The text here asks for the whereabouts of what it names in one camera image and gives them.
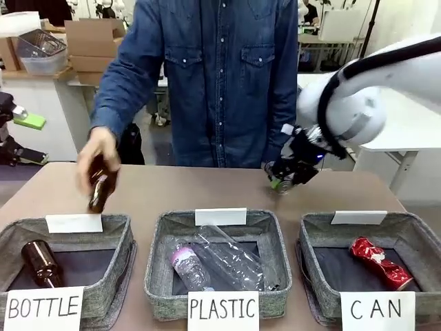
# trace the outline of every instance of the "red can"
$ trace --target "red can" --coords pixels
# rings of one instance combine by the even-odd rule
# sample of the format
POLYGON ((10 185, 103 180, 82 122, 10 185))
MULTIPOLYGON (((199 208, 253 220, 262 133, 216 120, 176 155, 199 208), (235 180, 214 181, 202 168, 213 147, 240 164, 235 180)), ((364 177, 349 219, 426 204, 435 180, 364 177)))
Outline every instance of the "red can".
POLYGON ((413 277, 406 270, 386 259, 386 254, 382 248, 374 246, 364 237, 356 239, 349 251, 352 255, 361 259, 391 290, 401 291, 413 280, 413 277))

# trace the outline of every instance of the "plastic water bottle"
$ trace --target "plastic water bottle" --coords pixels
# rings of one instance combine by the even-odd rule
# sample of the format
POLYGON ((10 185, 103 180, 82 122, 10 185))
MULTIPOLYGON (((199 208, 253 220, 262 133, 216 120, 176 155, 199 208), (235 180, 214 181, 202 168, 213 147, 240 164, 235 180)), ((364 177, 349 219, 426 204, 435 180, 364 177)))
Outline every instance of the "plastic water bottle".
POLYGON ((213 291, 208 271, 202 265, 190 245, 176 240, 170 257, 173 268, 189 291, 213 291))
POLYGON ((201 226, 191 247, 207 267, 235 290, 279 289, 275 270, 217 226, 201 226))

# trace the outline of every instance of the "shirt pocket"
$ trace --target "shirt pocket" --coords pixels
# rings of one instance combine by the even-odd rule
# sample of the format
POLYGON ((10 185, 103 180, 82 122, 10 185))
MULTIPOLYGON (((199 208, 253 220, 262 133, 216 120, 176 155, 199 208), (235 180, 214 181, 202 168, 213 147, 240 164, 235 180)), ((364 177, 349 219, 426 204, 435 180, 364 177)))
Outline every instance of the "shirt pocket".
POLYGON ((246 94, 263 96, 268 92, 274 45, 245 46, 241 51, 240 87, 246 94))
POLYGON ((202 104, 205 82, 200 48, 166 47, 165 69, 169 77, 170 94, 181 100, 189 99, 202 104))

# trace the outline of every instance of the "sign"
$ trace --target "sign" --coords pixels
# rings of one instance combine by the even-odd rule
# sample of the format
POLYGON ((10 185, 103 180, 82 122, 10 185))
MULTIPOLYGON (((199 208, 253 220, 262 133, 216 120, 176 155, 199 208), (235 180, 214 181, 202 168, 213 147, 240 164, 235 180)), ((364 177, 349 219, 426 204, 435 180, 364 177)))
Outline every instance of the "sign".
POLYGON ((188 331, 259 330, 258 292, 189 292, 188 331))
POLYGON ((47 215, 49 233, 102 232, 100 214, 47 215))
POLYGON ((247 225, 247 208, 196 209, 195 225, 247 225))
POLYGON ((331 224, 380 225, 386 215, 384 210, 337 210, 331 224))
POLYGON ((343 331, 414 331, 415 292, 341 292, 343 331))
POLYGON ((84 287, 8 292, 5 331, 78 331, 84 287))

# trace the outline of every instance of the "white desk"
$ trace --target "white desk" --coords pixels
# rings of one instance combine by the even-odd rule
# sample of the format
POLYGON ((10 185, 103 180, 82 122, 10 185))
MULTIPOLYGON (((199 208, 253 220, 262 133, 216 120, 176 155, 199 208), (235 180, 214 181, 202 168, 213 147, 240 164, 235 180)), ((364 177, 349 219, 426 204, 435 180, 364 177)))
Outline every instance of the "white desk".
MULTIPOLYGON (((300 74, 298 85, 304 88, 320 76, 300 74)), ((362 150, 354 170, 362 163, 364 150, 387 153, 399 165, 390 185, 396 193, 418 152, 441 148, 441 115, 388 88, 381 88, 380 96, 387 112, 386 126, 373 141, 360 146, 362 150)))

